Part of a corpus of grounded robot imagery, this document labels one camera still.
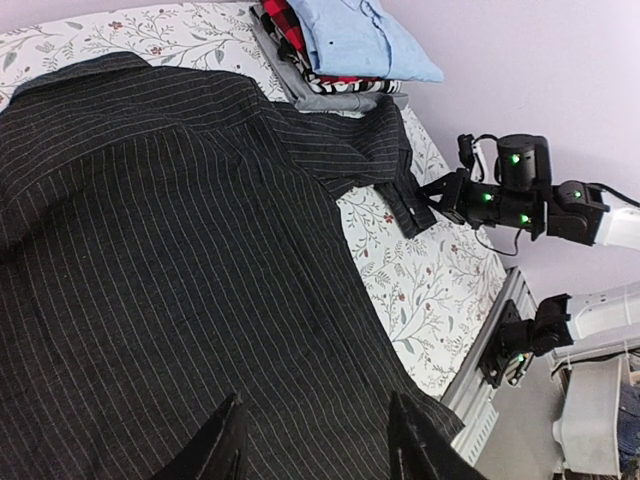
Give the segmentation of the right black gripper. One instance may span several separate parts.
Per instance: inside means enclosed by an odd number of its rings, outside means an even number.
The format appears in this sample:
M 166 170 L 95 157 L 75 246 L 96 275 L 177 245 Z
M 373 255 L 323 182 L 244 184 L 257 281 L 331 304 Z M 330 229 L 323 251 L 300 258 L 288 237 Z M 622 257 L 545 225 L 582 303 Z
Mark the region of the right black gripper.
M 450 172 L 420 187 L 418 195 L 457 225 L 495 227 L 500 220 L 501 188 L 472 181 L 465 169 Z

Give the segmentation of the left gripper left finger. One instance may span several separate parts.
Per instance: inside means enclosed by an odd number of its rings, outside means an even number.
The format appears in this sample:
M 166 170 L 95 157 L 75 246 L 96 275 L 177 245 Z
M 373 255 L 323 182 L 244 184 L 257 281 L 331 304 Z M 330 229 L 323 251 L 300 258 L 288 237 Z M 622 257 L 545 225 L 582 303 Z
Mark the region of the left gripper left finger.
M 246 478 L 246 405 L 230 394 L 187 445 L 152 479 Z

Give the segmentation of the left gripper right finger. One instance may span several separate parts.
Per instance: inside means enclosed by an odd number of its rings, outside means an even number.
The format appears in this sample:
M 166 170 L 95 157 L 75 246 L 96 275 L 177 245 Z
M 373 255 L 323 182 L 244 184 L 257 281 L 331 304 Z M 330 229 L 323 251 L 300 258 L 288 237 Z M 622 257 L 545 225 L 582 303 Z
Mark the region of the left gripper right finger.
M 393 392 L 387 425 L 390 479 L 485 480 L 405 394 Z

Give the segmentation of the black pinstriped long sleeve shirt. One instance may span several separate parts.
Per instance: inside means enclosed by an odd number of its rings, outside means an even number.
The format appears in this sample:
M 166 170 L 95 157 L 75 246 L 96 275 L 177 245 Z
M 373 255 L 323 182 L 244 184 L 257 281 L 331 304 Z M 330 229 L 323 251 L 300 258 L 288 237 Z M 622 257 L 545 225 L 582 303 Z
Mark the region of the black pinstriped long sleeve shirt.
M 1 114 L 1 475 L 147 479 L 238 394 L 251 479 L 385 479 L 393 393 L 459 418 L 398 358 L 338 200 L 418 234 L 411 146 L 271 102 L 252 78 L 109 54 Z

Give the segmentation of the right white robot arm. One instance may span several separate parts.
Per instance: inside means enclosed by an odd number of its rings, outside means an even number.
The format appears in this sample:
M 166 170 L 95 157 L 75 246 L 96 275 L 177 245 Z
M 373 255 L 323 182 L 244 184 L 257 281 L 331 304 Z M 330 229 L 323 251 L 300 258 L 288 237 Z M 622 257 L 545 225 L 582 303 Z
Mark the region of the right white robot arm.
M 418 189 L 418 197 L 453 223 L 473 229 L 505 226 L 584 246 L 639 248 L 639 204 L 601 183 L 552 182 L 549 145 L 530 134 L 492 136 L 497 148 L 494 183 L 475 178 L 484 166 L 480 139 L 458 138 L 461 167 Z M 599 294 L 560 294 L 539 304 L 532 320 L 497 330 L 500 355 L 547 352 L 639 321 L 639 285 Z

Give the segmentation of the floral patterned table mat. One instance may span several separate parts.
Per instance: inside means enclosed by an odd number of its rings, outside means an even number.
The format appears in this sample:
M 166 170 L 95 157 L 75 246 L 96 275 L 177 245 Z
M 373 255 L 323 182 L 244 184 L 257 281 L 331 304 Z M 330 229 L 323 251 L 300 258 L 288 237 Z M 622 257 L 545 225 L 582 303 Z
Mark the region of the floral patterned table mat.
M 152 65 L 228 70 L 285 95 L 254 37 L 250 4 L 172 3 L 1 30 L 1 98 L 67 65 L 130 51 Z M 506 273 L 472 230 L 439 220 L 407 239 L 372 188 L 339 201 L 344 234 L 380 321 L 408 373 L 439 397 L 460 370 Z

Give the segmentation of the light blue folded shirt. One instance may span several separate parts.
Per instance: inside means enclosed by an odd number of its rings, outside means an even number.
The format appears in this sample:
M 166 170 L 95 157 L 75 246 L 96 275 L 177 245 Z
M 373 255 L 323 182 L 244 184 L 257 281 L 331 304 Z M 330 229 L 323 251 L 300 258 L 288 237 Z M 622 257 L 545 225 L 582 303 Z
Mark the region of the light blue folded shirt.
M 289 5 L 299 19 L 317 74 L 444 80 L 442 70 L 417 40 L 378 1 L 309 0 Z

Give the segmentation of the red black plaid folded shirt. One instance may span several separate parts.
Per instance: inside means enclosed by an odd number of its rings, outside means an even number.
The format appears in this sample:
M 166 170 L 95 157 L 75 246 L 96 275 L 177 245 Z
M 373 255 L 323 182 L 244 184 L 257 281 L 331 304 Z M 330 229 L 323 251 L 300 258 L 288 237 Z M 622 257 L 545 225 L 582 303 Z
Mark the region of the red black plaid folded shirt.
M 279 41 L 285 39 L 298 51 L 306 51 L 306 41 L 302 32 L 300 21 L 291 6 L 284 0 L 261 1 L 261 12 L 258 18 L 266 33 L 279 46 Z

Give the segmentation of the aluminium front rail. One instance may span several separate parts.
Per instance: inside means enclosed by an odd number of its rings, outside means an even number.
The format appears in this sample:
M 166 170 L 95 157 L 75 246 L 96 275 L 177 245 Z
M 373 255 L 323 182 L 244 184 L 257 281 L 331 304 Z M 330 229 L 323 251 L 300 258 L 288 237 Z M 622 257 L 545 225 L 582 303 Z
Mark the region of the aluminium front rail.
M 521 270 L 512 267 L 459 371 L 441 397 L 441 403 L 464 423 L 453 448 L 470 465 L 480 457 L 499 417 L 493 398 L 507 369 L 499 330 L 507 321 L 535 316 L 536 303 Z

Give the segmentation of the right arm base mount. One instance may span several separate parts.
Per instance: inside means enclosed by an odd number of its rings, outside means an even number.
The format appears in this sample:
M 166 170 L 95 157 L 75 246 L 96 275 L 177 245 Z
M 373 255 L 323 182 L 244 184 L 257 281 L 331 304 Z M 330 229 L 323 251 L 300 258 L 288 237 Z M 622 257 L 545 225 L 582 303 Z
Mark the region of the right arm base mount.
M 506 301 L 478 363 L 493 389 L 503 383 L 515 387 L 526 374 L 534 357 L 533 323 L 521 317 L 513 300 Z

